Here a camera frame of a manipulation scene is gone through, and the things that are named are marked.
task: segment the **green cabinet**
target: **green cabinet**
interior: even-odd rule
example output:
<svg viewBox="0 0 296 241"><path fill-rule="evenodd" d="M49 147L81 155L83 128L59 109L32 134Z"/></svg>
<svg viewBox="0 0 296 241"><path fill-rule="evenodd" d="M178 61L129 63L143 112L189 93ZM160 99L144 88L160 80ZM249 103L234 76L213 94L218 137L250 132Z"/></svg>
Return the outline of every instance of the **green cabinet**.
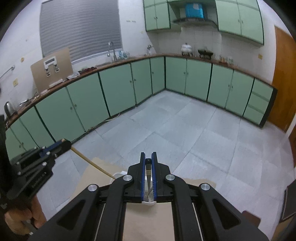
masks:
<svg viewBox="0 0 296 241"><path fill-rule="evenodd" d="M166 88L185 93L186 59L166 57Z"/></svg>
<svg viewBox="0 0 296 241"><path fill-rule="evenodd" d="M136 103L139 104L141 101L152 95L149 59L131 63L131 70Z"/></svg>
<svg viewBox="0 0 296 241"><path fill-rule="evenodd" d="M155 5L157 29L170 28L170 17L168 14L168 4Z"/></svg>
<svg viewBox="0 0 296 241"><path fill-rule="evenodd" d="M151 80L153 94L165 88L164 57L150 59Z"/></svg>
<svg viewBox="0 0 296 241"><path fill-rule="evenodd" d="M78 80L67 88L86 131L109 118L97 73Z"/></svg>
<svg viewBox="0 0 296 241"><path fill-rule="evenodd" d="M210 76L210 63L187 59L185 94L207 100Z"/></svg>
<svg viewBox="0 0 296 241"><path fill-rule="evenodd" d="M232 69L213 64L209 96L207 99L208 102L223 108L225 107L230 89L232 73Z"/></svg>
<svg viewBox="0 0 296 241"><path fill-rule="evenodd" d="M155 6L145 8L146 31L157 29Z"/></svg>
<svg viewBox="0 0 296 241"><path fill-rule="evenodd" d="M36 107L56 141L62 138L73 141L84 133L66 88L46 97Z"/></svg>
<svg viewBox="0 0 296 241"><path fill-rule="evenodd" d="M53 139L50 137L39 116L37 115L35 108L29 109L20 117L20 120L39 147L48 147L54 143Z"/></svg>
<svg viewBox="0 0 296 241"><path fill-rule="evenodd" d="M241 35L239 10L236 3L216 1L219 31Z"/></svg>
<svg viewBox="0 0 296 241"><path fill-rule="evenodd" d="M6 134L5 145L6 145L7 154L10 160L16 157L17 155L25 152L25 149L21 146L20 142L15 137L15 135L13 134L10 128L6 131L5 134Z"/></svg>
<svg viewBox="0 0 296 241"><path fill-rule="evenodd" d="M258 10L238 5L242 36L253 39L263 44L263 26L261 23L261 15Z"/></svg>
<svg viewBox="0 0 296 241"><path fill-rule="evenodd" d="M242 116L246 108L254 78L234 71L225 108Z"/></svg>
<svg viewBox="0 0 296 241"><path fill-rule="evenodd" d="M25 150L30 150L37 146L20 119L16 120L10 128Z"/></svg>
<svg viewBox="0 0 296 241"><path fill-rule="evenodd" d="M257 0L237 0L237 3L238 4L244 4L244 5L247 5L249 7L259 9Z"/></svg>
<svg viewBox="0 0 296 241"><path fill-rule="evenodd" d="M105 69L100 77L111 116L136 104L130 64Z"/></svg>

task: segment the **brown countertop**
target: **brown countertop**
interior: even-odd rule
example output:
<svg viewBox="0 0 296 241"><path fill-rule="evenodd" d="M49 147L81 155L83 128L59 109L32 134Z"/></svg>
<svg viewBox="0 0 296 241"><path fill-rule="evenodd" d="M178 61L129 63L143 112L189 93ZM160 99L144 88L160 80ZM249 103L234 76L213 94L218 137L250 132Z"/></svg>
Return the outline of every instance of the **brown countertop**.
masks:
<svg viewBox="0 0 296 241"><path fill-rule="evenodd" d="M263 79L260 76L257 76L245 69L242 69L238 66L235 65L229 65L229 64L225 64L225 63L221 63L217 60L208 60L208 59L203 59L200 57L190 57L190 56L182 56L181 54L153 54L153 55L149 55L149 56L141 56L141 57L134 57L134 58L129 58L126 60L120 60L117 62L113 62L113 63L109 63L109 64L103 64L101 66L98 66L96 69L87 71L85 73L82 73L79 77L76 77L74 79L71 80L66 80L60 84L57 84L56 86L48 89L48 91L46 93L44 93L43 95L38 95L35 98L32 98L31 100L29 100L26 104L24 104L6 123L7 128L9 128L19 117L21 117L24 113L26 113L27 110L29 110L31 107L33 107L34 105L36 105L37 103L39 103L41 100L43 100L44 98L46 98L47 96L51 95L52 93L58 91L61 88L64 88L65 86L78 81L88 75L91 75L93 73L111 68L111 67L115 67L115 66L119 66L119 65L123 65L123 64L128 64L131 62L135 62L135 61L139 61L139 60L143 60L143 59L148 59L148 58L153 58L153 57L178 57L178 58L187 58L187 59L193 59L193 60L200 60L200 61L204 61L204 62L208 62L208 63L212 63L212 64L216 64L216 65L220 65L220 66L224 66L227 68L231 68L237 71L240 71L244 74L250 75L252 77L255 77L257 79L262 80L263 82L267 83L268 85L271 86L271 84L269 83L269 81L267 81L266 79Z"/></svg>

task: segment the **wall switch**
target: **wall switch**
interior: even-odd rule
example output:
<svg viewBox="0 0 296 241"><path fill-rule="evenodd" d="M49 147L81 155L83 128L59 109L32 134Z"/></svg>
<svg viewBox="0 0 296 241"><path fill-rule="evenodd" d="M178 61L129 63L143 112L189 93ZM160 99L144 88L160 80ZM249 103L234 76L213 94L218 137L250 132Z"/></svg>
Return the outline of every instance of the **wall switch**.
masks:
<svg viewBox="0 0 296 241"><path fill-rule="evenodd" d="M16 79L12 82L12 84L13 84L13 87L16 87L16 86L18 85L18 79L16 78Z"/></svg>

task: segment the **window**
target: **window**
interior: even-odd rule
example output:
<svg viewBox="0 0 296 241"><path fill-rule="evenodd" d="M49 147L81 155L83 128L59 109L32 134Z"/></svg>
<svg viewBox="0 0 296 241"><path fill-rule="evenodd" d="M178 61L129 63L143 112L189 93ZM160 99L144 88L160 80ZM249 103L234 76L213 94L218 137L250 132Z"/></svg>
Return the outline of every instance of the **window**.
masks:
<svg viewBox="0 0 296 241"><path fill-rule="evenodd" d="M71 61L122 48L117 0L50 0L42 3L43 57L69 47Z"/></svg>

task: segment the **wooden stick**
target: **wooden stick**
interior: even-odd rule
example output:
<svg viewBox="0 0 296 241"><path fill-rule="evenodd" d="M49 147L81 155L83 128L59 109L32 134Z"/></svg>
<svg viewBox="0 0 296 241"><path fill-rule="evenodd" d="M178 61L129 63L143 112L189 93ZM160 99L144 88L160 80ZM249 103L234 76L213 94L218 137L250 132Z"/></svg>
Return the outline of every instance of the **wooden stick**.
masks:
<svg viewBox="0 0 296 241"><path fill-rule="evenodd" d="M71 146L71 150L74 151L78 156L80 156L83 160L87 161L90 165L93 167L97 168L101 172L105 173L107 176L113 178L114 180L116 179L113 175L110 173L106 172L104 169L100 168L97 164L93 163L90 159L88 159L86 156L84 156L81 152L79 152L75 147Z"/></svg>

